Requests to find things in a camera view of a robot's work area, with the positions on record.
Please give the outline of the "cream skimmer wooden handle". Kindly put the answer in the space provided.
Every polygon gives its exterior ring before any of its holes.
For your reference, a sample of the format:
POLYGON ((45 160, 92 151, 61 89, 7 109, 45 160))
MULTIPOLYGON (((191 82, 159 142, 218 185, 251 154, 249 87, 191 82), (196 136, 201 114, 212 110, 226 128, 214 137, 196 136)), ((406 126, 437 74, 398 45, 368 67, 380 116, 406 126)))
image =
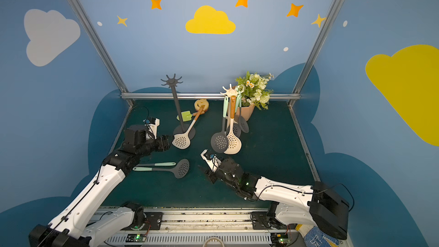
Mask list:
POLYGON ((229 124, 229 133, 227 134, 228 148, 224 152, 225 154, 228 155, 237 154, 242 147, 241 140, 233 132, 236 100, 237 100, 236 96, 231 96, 230 115, 229 115, 230 124, 229 124))
POLYGON ((203 112, 205 106, 202 105, 199 109, 199 111, 197 112, 194 120, 192 121, 190 127, 187 129, 187 131, 185 133, 181 133, 181 134, 177 134, 174 136, 174 140, 172 142, 172 144, 177 147, 178 149, 187 149, 190 146, 190 138, 189 138, 189 133, 192 129, 192 127, 194 126, 194 124, 196 123, 197 119, 199 118, 200 114, 203 112))

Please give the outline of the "dark grey utensil rack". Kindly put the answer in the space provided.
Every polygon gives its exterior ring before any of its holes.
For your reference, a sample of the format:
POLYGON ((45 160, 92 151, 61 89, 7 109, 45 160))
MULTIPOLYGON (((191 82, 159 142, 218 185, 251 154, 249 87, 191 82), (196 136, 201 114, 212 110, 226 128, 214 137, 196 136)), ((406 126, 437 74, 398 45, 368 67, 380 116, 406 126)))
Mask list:
POLYGON ((172 78, 170 78, 168 75, 166 75, 166 77, 167 77, 167 80, 161 79, 161 81, 164 82, 164 84, 162 84, 162 86, 168 85, 168 87, 171 89, 171 92, 173 94, 174 103, 176 105, 177 114, 179 117, 179 119, 178 119, 179 125, 175 128, 173 134, 177 135, 177 134, 185 133, 187 131, 187 129, 189 128, 189 126, 188 126, 188 124, 185 124, 183 122, 183 116, 181 114, 181 107, 180 107, 177 92, 176 92, 176 86, 178 83, 182 83, 182 81, 180 82, 180 79, 182 77, 176 78, 175 74, 172 78))

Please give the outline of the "cream utensil rack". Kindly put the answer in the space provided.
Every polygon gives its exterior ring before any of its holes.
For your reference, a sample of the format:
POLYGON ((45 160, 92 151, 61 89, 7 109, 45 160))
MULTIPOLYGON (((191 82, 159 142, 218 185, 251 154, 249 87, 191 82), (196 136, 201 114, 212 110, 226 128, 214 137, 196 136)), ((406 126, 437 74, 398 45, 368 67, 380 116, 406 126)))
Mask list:
POLYGON ((228 106, 228 119, 229 119, 229 121, 228 121, 228 127, 230 129, 234 122, 237 123, 237 121, 232 119, 232 114, 236 113, 236 106, 232 106, 231 98, 232 98, 232 96, 235 96, 236 99, 238 100, 238 91, 233 89, 232 85, 230 85, 230 87, 228 89, 225 88, 224 86, 222 88, 224 89, 224 92, 221 93, 221 94, 224 95, 224 96, 227 96, 227 98, 229 99, 229 106, 228 106))

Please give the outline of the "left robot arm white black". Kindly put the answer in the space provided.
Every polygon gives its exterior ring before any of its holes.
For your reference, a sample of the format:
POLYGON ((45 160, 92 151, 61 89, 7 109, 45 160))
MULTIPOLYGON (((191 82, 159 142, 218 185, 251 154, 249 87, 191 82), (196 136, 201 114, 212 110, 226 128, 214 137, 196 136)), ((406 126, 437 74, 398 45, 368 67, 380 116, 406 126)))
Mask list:
POLYGON ((133 125, 125 131, 120 149, 112 151, 82 192, 48 225, 29 233, 32 247, 97 247, 123 228, 140 229, 146 224, 144 207, 126 202, 110 216, 90 225, 89 221, 114 188, 139 164, 142 157, 168 150, 173 136, 151 138, 149 127, 133 125))

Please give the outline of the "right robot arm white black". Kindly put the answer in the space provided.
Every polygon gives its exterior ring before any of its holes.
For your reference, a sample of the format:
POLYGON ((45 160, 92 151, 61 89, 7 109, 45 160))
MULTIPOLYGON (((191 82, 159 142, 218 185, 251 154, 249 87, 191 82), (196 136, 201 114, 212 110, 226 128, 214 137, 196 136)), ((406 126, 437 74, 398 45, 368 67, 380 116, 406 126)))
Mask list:
POLYGON ((313 185, 291 185, 252 175, 232 158, 219 158, 209 150, 204 150, 201 158, 208 165, 205 174, 211 183, 222 181, 247 201, 272 203, 264 220, 266 227, 305 224, 318 227, 335 239, 347 239, 350 204, 332 187, 319 181, 313 185))

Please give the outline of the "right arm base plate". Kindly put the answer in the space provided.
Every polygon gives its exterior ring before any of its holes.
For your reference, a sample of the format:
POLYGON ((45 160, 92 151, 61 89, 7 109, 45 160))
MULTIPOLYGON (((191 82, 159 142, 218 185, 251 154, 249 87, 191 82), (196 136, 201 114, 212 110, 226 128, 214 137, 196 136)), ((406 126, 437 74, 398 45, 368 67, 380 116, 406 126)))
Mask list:
POLYGON ((286 225, 274 217, 268 216, 268 212, 251 212, 250 219, 254 230, 283 230, 286 228, 286 225))

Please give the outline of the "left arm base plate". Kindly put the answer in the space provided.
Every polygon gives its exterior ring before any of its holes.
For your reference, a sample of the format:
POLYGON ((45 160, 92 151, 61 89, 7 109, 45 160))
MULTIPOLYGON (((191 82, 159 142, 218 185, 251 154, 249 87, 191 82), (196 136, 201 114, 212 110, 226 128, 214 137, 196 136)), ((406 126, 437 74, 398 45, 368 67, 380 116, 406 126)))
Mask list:
POLYGON ((161 229, 162 212, 144 212, 144 221, 141 224, 133 224, 130 229, 133 231, 158 231, 161 229))

